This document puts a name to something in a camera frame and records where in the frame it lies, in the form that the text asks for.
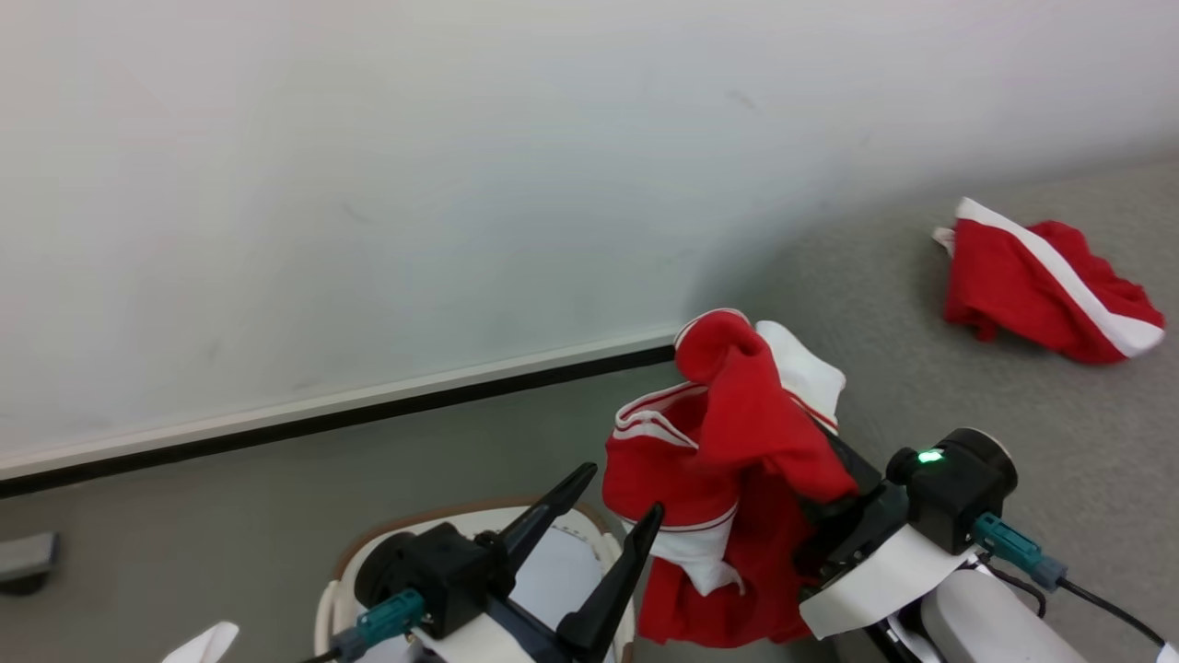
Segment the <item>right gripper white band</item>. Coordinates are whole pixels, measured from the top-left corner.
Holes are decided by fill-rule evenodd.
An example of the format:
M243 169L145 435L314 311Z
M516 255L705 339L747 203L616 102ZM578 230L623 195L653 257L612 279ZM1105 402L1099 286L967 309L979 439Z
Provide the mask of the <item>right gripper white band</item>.
M834 429L823 433L856 490L838 504L803 507L814 533L793 563L814 582L801 591L801 618L817 639L885 621L979 553L974 545L950 553L918 533L908 523L905 490L884 480Z

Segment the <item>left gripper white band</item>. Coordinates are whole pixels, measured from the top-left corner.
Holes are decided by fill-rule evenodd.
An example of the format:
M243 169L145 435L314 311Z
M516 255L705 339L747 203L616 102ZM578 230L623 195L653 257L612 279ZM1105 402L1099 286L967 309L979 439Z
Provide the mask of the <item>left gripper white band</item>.
M664 505L654 503L628 530L602 580L601 559L590 541L568 532L546 533L556 518L577 506L597 471L597 462L578 465L506 525L498 541L507 571L518 575L511 599L544 625L556 626L556 644L569 663L607 663L608 655L614 663L631 663L635 587L660 534ZM489 613L480 613L446 638L426 634L424 625L413 634L419 649L433 652L437 663L536 663Z

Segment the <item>red and white garment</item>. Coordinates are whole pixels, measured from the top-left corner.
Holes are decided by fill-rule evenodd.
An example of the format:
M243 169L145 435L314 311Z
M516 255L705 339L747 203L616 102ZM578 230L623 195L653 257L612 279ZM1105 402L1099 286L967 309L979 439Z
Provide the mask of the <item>red and white garment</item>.
M1165 340L1165 315L1142 285L1074 227L1021 227L970 198L954 218L933 234L951 260L943 319L980 341L1010 332L1078 365L1120 365Z
M637 634L713 649L809 636L796 550L814 534L804 503L858 484L828 440L847 378L788 328L724 308L676 337L683 383L615 412L602 503L624 525L661 504Z

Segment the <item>grey fabric sofa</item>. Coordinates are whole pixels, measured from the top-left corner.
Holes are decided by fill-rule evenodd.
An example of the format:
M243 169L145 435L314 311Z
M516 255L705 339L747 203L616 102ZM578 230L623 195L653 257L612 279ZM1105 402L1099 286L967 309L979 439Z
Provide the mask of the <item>grey fabric sofa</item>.
M1023 224L1062 221L1167 320L1153 352L1085 366L942 316L947 252L931 238L963 197ZM872 462L961 425L997 436L1020 483L1005 508L1071 579L1179 646L1179 150L867 201L829 193L729 224L685 310L779 320L847 374L842 436Z

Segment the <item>beige woven laundry basket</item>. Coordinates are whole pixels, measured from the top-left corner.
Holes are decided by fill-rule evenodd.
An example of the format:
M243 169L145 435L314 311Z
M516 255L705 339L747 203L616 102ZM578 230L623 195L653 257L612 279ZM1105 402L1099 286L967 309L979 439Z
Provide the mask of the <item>beige woven laundry basket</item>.
M345 547L336 563L312 625L312 652L327 651L334 634L350 628L365 613L355 597L358 567L381 541L400 533L422 533L441 523L452 523L470 538L483 531L500 531L522 516L534 495L479 501L395 519L371 529ZM610 532L606 517L584 503L569 508L544 533L528 562L515 576L511 599L555 629L565 613L577 611L613 566L623 546Z

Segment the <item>white and black baseboard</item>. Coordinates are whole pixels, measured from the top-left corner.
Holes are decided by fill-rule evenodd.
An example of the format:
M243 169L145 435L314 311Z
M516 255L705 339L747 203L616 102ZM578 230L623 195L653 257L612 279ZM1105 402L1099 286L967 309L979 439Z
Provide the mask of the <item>white and black baseboard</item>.
M409 380L316 396L290 403L167 425L125 436L110 436L75 448L0 460L0 500L93 483L130 471L257 448L311 436L349 425L375 424L413 413L439 411L496 396L535 390L584 378L598 378L672 357L678 328L659 328L597 343L569 344L556 352L468 366Z

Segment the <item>grey metal furniture foot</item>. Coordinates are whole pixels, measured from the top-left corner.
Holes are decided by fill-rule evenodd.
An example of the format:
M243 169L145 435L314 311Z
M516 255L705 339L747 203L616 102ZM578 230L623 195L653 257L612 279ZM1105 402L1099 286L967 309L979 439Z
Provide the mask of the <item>grey metal furniture foot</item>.
M58 532L47 531L17 539L0 538L0 584L47 576L55 569Z

